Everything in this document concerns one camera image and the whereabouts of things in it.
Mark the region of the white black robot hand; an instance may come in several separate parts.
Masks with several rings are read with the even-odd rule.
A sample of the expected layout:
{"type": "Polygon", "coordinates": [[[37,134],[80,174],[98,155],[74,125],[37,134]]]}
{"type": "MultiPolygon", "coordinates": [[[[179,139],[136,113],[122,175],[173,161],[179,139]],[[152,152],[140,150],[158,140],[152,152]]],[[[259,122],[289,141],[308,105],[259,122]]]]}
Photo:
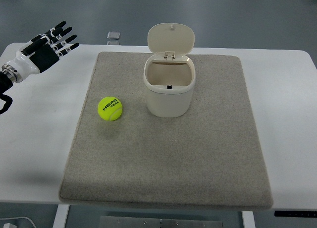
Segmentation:
{"type": "Polygon", "coordinates": [[[13,60],[1,67],[1,77],[7,77],[12,83],[19,83],[32,74],[39,74],[67,55],[79,43],[71,44],[76,35],[69,36],[72,27],[65,28],[66,21],[62,21],[49,31],[39,34],[24,44],[13,60]]]}

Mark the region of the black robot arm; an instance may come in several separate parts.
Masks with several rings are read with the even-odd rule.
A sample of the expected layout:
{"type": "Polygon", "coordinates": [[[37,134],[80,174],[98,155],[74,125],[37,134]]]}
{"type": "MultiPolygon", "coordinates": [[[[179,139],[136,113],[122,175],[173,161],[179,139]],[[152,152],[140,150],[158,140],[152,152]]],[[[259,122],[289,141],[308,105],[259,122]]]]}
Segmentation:
{"type": "Polygon", "coordinates": [[[16,80],[15,76],[13,76],[7,70],[2,70],[0,72],[0,99],[4,101],[4,105],[2,109],[0,110],[0,114],[3,114],[6,111],[8,111],[8,109],[13,103],[12,97],[5,95],[4,93],[13,86],[13,83],[15,82],[15,80],[16,80]]]}

